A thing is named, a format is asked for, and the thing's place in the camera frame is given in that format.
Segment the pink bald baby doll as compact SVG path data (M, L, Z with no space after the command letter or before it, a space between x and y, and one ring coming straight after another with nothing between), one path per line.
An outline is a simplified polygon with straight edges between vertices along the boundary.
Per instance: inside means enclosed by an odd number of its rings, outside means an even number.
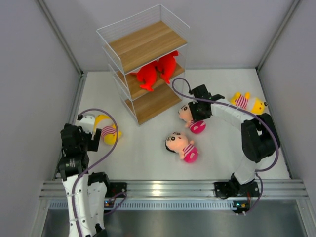
M193 134L201 134L206 129L206 123L203 120L194 121L188 104L183 105L179 109L178 116L185 122L185 127Z

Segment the pink black-haired boy doll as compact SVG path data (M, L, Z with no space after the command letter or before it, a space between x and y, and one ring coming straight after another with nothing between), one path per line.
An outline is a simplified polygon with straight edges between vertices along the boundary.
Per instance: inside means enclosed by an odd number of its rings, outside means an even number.
M194 142L190 141L184 133L175 131L165 140L165 147L168 151L177 153L180 160L186 163L193 163L199 157L199 151Z

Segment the red shark plush toy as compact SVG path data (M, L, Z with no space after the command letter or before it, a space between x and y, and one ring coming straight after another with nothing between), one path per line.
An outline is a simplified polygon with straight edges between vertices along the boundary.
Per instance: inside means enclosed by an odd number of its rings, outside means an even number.
M143 66L137 73L130 73L130 75L136 76L139 82L143 82L143 84L140 85L142 89L153 91L153 85L157 81L157 66L158 62L153 61Z

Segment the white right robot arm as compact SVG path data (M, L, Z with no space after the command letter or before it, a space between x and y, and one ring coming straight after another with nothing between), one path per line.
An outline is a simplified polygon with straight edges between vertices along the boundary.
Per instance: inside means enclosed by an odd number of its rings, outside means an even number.
M221 118L241 132L243 156L228 181L216 182L215 195L220 199L232 197L257 198L260 195L255 175L257 164L278 152L280 141L272 117L255 115L230 103L220 94L212 95L204 84L189 90L195 101L189 103L194 121L212 116Z

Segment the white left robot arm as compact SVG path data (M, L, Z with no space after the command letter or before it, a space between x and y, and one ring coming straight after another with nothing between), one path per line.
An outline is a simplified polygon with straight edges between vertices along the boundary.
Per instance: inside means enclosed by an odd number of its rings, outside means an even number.
M106 237L104 199L112 190L104 172L89 174L88 152L98 151L101 131L95 134L81 126L65 124L61 130L62 157L58 172L67 197L69 236Z

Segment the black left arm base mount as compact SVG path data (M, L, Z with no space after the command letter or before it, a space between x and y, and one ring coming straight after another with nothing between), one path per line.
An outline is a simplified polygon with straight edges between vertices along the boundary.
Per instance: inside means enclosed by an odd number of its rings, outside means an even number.
M120 192L125 192L127 190L127 183L126 182L111 182L110 184L106 185L107 192L105 194L105 198L112 198L116 194Z

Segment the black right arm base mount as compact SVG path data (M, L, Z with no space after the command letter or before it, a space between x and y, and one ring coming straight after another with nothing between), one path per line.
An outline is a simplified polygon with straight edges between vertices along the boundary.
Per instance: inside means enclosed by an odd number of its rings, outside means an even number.
M220 199L228 198L257 198L260 190L257 182L252 181L241 185L232 181L215 182L215 196Z

